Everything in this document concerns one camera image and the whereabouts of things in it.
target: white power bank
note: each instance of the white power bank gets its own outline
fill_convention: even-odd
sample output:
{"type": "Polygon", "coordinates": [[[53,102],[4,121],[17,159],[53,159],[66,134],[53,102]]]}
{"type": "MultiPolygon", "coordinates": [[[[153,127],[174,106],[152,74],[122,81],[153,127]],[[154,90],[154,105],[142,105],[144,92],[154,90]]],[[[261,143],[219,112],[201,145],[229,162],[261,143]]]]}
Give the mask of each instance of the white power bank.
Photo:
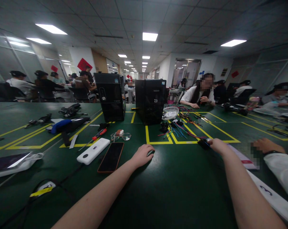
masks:
{"type": "Polygon", "coordinates": [[[96,143],[79,155],[77,161],[89,165],[109,144],[110,140],[100,138],[96,143]]]}

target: computer tower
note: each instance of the computer tower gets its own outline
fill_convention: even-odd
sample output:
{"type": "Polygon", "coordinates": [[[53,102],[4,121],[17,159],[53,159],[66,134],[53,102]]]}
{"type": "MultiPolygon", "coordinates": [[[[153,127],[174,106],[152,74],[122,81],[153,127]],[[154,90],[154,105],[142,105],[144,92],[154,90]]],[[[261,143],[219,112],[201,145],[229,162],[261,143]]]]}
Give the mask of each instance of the computer tower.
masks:
{"type": "Polygon", "coordinates": [[[144,125],[160,124],[164,108],[166,80],[136,80],[135,102],[144,125]]]}
{"type": "Polygon", "coordinates": [[[124,77],[119,74],[94,73],[106,122],[124,121],[126,111],[124,77]]]}

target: yellow label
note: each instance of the yellow label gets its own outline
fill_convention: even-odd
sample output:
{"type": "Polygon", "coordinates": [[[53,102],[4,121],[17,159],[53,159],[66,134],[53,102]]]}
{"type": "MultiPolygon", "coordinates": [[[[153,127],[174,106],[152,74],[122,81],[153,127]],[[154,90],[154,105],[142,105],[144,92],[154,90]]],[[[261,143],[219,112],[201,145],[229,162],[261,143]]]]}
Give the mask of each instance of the yellow label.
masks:
{"type": "Polygon", "coordinates": [[[42,189],[42,190],[39,190],[37,192],[34,192],[30,195],[30,197],[33,197],[33,196],[39,196],[39,195],[42,195],[42,194],[45,194],[47,192],[50,192],[52,191],[53,187],[49,187],[49,188],[46,188],[46,189],[42,189]]]}

